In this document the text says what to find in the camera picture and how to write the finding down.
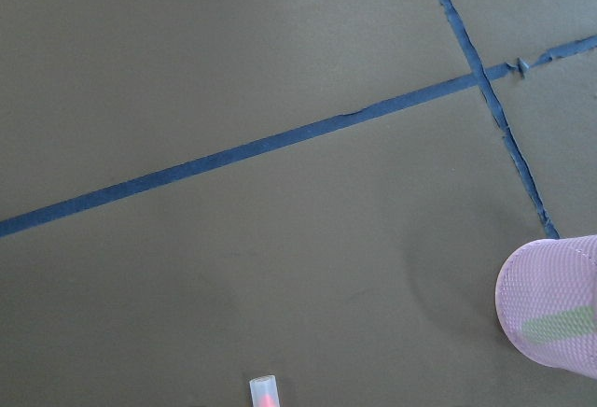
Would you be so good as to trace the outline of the orange highlighter pen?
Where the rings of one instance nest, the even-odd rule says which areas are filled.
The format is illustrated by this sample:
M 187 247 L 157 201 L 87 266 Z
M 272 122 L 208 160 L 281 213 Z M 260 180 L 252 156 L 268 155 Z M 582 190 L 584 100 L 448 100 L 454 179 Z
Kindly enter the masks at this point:
M 254 407 L 280 407 L 276 377 L 264 375 L 249 381 L 252 405 Z

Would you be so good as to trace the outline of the pink mesh pen holder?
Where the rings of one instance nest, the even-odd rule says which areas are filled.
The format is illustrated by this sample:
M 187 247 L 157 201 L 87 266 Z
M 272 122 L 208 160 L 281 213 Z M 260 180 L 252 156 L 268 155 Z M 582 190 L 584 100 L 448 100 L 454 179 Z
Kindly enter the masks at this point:
M 495 310 L 530 360 L 596 377 L 596 237 L 532 241 L 505 261 Z

